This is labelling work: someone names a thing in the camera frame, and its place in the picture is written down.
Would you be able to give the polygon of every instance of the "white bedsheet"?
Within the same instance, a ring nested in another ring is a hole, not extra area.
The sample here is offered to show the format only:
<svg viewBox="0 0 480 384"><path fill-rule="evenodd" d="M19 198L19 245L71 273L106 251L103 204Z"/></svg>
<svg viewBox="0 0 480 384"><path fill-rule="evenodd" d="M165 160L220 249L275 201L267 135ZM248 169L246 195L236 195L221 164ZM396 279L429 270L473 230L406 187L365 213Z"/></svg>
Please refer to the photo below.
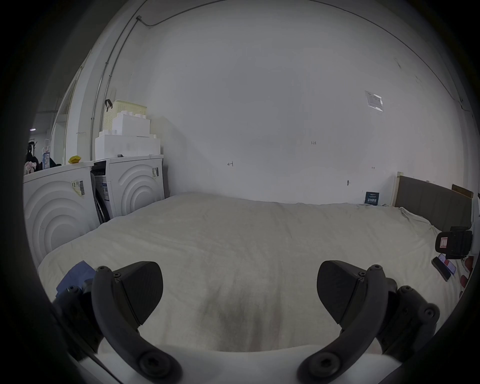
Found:
<svg viewBox="0 0 480 384"><path fill-rule="evenodd" d="M327 345L340 331L316 292L324 260L383 266L440 308L458 301L458 273L431 264L438 230L403 209L354 204L279 204L201 193L170 197L48 254L38 268L51 300L81 260L112 270L155 261L164 293L140 334L152 344L222 351ZM102 342L100 351L110 346ZM380 352L374 342L369 352Z"/></svg>

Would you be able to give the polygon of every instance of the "headboard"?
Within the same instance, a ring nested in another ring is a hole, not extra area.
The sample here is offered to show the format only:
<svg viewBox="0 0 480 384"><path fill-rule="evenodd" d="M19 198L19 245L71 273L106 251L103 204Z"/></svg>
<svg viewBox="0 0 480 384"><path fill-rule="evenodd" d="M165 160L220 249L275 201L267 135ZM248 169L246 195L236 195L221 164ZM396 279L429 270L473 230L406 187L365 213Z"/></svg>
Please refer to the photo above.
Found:
<svg viewBox="0 0 480 384"><path fill-rule="evenodd" d="M429 220L441 231L450 227L470 227L472 199L439 185L399 174L392 205Z"/></svg>

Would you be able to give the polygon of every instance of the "blue cloth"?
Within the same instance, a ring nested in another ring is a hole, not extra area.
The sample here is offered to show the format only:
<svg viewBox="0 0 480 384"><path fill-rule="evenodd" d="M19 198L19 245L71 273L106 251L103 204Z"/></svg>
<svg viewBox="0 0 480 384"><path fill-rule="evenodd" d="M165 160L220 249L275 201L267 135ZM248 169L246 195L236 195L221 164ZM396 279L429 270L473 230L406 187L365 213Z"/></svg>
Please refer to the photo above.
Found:
<svg viewBox="0 0 480 384"><path fill-rule="evenodd" d="M80 261L67 272L60 284L57 285L57 295L55 297L71 286L82 289L84 281L93 279L93 276L95 276L95 269L85 261Z"/></svg>

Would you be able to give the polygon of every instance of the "yellow object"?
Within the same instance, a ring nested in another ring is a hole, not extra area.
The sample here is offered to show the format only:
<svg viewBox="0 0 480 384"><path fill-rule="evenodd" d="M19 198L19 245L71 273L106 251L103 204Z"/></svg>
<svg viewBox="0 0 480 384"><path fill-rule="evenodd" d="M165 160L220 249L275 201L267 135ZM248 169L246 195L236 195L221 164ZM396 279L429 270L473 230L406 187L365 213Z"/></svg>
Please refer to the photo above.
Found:
<svg viewBox="0 0 480 384"><path fill-rule="evenodd" d="M78 162L80 161L80 159L81 159L80 156L75 155L75 156L70 157L70 159L68 160L68 162L69 162L70 164L76 164L76 163L78 163Z"/></svg>

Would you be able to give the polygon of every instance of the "sticker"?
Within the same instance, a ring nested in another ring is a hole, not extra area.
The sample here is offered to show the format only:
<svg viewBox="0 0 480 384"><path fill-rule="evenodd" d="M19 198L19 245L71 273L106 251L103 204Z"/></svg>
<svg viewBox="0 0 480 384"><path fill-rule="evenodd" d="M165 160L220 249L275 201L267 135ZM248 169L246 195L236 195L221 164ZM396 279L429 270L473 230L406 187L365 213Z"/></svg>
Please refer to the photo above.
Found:
<svg viewBox="0 0 480 384"><path fill-rule="evenodd" d="M77 194L81 197L85 195L84 181L83 180L74 180L72 181L72 188Z"/></svg>
<svg viewBox="0 0 480 384"><path fill-rule="evenodd" d="M103 192L103 200L110 201L108 198L108 187L107 183L102 183L102 192Z"/></svg>
<svg viewBox="0 0 480 384"><path fill-rule="evenodd" d="M446 248L448 242L448 237L440 238L440 248Z"/></svg>
<svg viewBox="0 0 480 384"><path fill-rule="evenodd" d="M376 94L367 91L365 91L365 94L367 95L368 106L383 112L384 102L382 101L382 98Z"/></svg>
<svg viewBox="0 0 480 384"><path fill-rule="evenodd" d="M456 271L456 267L454 266L454 264L450 260L446 259L443 253L439 254L438 258L443 264L446 265L450 273L454 275Z"/></svg>
<svg viewBox="0 0 480 384"><path fill-rule="evenodd" d="M367 192L365 194L365 204L378 205L379 192Z"/></svg>

